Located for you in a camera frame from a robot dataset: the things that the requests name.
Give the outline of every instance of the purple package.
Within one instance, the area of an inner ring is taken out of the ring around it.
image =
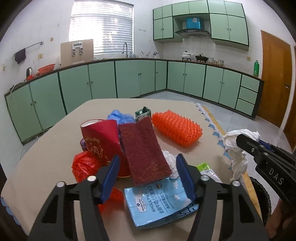
[[[80,141],[80,145],[83,151],[87,151],[86,144],[84,138]]]

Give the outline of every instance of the orange bowl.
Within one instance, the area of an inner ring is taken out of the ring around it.
[[[50,71],[53,71],[54,66],[55,66],[55,64],[49,64],[49,65],[43,66],[42,68],[38,69],[38,72],[40,74],[46,74],[46,73],[48,73]]]

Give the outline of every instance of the window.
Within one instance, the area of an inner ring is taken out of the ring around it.
[[[111,0],[75,0],[69,41],[94,40],[94,54],[133,51],[133,5]]]

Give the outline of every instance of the white pot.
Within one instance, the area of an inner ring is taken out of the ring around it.
[[[188,58],[188,59],[191,59],[191,54],[188,53],[187,51],[185,51],[185,52],[182,53],[182,58]]]

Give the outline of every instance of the crumpled plastic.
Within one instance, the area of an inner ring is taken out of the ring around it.
[[[172,174],[170,175],[171,179],[176,179],[179,176],[177,165],[176,165],[176,158],[177,156],[174,156],[170,154],[168,151],[162,150],[163,155],[165,157],[165,160],[167,161],[170,169],[172,170]]]
[[[259,142],[260,135],[259,133],[252,132],[248,129],[234,130],[227,132],[223,136],[223,144],[228,148],[228,154],[233,160],[232,171],[233,177],[230,179],[230,182],[238,180],[241,174],[244,174],[248,167],[248,160],[246,158],[246,152],[237,146],[236,140],[237,136],[240,134],[245,134],[246,136],[252,138],[253,140]]]
[[[82,182],[88,176],[96,175],[98,170],[103,167],[97,157],[89,151],[84,151],[77,154],[74,157],[72,164],[72,173],[78,183]],[[110,198],[104,204],[98,204],[100,213],[108,206],[114,205],[112,202],[116,201],[121,205],[124,204],[123,193],[116,189],[112,188]]]
[[[125,123],[135,123],[136,120],[132,115],[123,114],[119,110],[113,110],[107,117],[107,120],[116,120],[117,125]]]

